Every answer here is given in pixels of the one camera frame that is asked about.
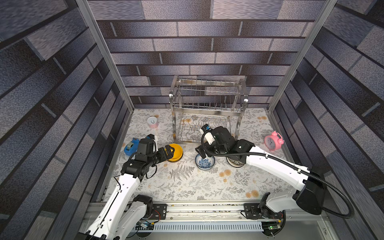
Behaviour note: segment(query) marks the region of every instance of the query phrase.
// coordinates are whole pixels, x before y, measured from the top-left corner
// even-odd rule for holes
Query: alarm clock
[[[271,135],[268,135],[264,138],[264,144],[271,151],[280,149],[283,143],[284,143],[283,137],[281,136],[280,133],[276,131],[273,131]]]

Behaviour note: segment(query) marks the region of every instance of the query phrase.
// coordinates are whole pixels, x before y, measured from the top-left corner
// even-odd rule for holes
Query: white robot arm
[[[236,140],[224,127],[210,128],[208,124],[201,127],[201,145],[196,148],[202,158],[208,156],[228,157],[259,167],[292,185],[291,189],[264,194],[258,208],[258,217],[269,218],[273,214],[288,209],[303,209],[311,214],[319,215],[324,210],[342,218],[351,218],[354,209],[348,198],[337,188],[324,180],[324,175],[313,167],[290,163],[256,147],[252,142]],[[335,191],[346,203],[349,212],[340,214],[323,207],[327,187]]]
[[[123,164],[115,190],[86,233],[99,239],[123,240],[139,220],[148,218],[152,213],[151,197],[138,195],[128,211],[124,213],[124,209],[149,168],[173,157],[171,149],[169,145],[158,149],[157,136],[150,134],[141,139],[137,152]]]

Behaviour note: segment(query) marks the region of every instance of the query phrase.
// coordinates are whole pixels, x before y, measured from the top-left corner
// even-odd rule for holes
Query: yellow bowl
[[[172,144],[170,144],[170,146],[175,149],[175,152],[173,153],[173,158],[168,159],[168,161],[177,162],[183,156],[183,149],[181,148],[181,146],[179,144],[176,144],[176,143],[172,143]]]

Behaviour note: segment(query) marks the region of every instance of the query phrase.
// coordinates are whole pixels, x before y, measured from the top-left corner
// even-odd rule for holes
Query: brick wall backdrop
[[[248,106],[267,107],[324,0],[88,3],[136,108],[169,107],[173,75],[246,77]]]
[[[74,0],[0,9],[0,239],[72,240],[129,112]]]
[[[384,239],[383,28],[384,1],[339,0],[274,111],[297,163],[353,202],[354,218],[330,215],[342,240]]]

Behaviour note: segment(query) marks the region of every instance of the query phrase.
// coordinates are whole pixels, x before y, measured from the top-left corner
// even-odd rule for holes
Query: wire rack
[[[237,82],[184,79],[174,76],[169,91],[174,141],[200,143],[200,128],[223,126],[230,132],[230,117],[238,117],[235,138],[248,104],[245,79]],[[176,130],[176,113],[181,112]]]
[[[239,116],[244,104],[245,83],[241,82],[181,78],[171,90],[171,104],[175,111]]]
[[[208,124],[211,128],[223,126],[231,131],[231,122],[229,116],[211,116],[182,113],[179,130],[177,132],[177,141],[200,143],[202,136],[200,133],[200,128],[205,124]]]

